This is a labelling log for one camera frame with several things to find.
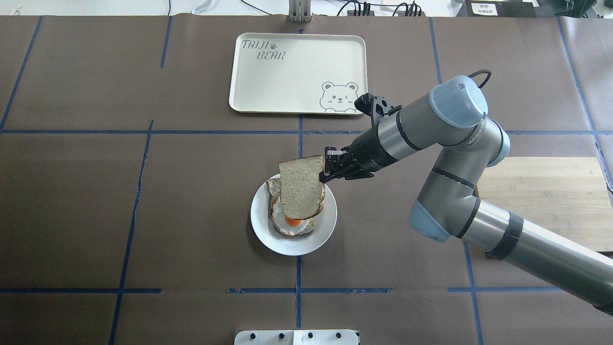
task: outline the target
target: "rectangular tray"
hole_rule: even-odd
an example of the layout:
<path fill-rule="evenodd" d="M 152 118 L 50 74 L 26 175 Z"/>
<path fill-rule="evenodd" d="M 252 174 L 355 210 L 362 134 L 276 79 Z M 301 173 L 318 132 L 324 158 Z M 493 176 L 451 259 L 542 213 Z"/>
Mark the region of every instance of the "rectangular tray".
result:
<path fill-rule="evenodd" d="M 229 103 L 237 112 L 357 115 L 368 91 L 358 36 L 244 33 L 236 39 Z"/>

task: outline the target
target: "bear drawing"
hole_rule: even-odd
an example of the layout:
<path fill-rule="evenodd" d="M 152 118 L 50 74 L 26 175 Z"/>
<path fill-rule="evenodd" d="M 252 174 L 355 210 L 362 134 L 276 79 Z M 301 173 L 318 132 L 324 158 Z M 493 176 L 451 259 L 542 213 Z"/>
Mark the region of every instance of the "bear drawing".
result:
<path fill-rule="evenodd" d="M 326 112 L 357 112 L 353 102 L 357 99 L 357 84 L 347 83 L 347 85 L 334 85 L 325 82 L 321 85 L 324 94 L 319 100 L 319 104 Z"/>

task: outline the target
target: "wooden board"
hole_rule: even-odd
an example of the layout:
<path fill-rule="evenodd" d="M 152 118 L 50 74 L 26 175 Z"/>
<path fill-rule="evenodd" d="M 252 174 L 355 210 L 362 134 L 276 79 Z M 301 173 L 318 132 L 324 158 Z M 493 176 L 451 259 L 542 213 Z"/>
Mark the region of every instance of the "wooden board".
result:
<path fill-rule="evenodd" d="M 597 158 L 509 157 L 479 197 L 597 252 L 613 251 L 613 207 Z"/>

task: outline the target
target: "light blue joint cap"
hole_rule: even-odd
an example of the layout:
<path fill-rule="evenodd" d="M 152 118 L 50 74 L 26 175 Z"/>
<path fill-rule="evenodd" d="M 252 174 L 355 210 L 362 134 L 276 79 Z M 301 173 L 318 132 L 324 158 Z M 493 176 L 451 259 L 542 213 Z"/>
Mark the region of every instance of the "light blue joint cap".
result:
<path fill-rule="evenodd" d="M 418 233 L 435 240 L 445 242 L 450 234 L 432 217 L 418 200 L 415 200 L 409 214 L 409 225 Z"/>
<path fill-rule="evenodd" d="M 502 147 L 500 147 L 500 153 L 491 163 L 487 165 L 487 167 L 495 166 L 500 163 L 506 156 L 509 154 L 509 150 L 511 149 L 511 140 L 509 139 L 509 135 L 506 134 L 505 131 L 500 130 L 502 132 Z"/>
<path fill-rule="evenodd" d="M 487 116 L 483 92 L 467 76 L 457 76 L 430 91 L 430 106 L 437 116 L 456 128 L 471 128 Z"/>

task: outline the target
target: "white bracket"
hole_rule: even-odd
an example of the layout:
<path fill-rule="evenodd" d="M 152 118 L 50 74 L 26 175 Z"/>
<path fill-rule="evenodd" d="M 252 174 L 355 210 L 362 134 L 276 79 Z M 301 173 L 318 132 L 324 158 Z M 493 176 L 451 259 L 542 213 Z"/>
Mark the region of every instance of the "white bracket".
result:
<path fill-rule="evenodd" d="M 289 21 L 311 21 L 311 0 L 289 0 Z"/>
<path fill-rule="evenodd" d="M 359 345 L 354 330 L 240 331 L 234 345 Z"/>

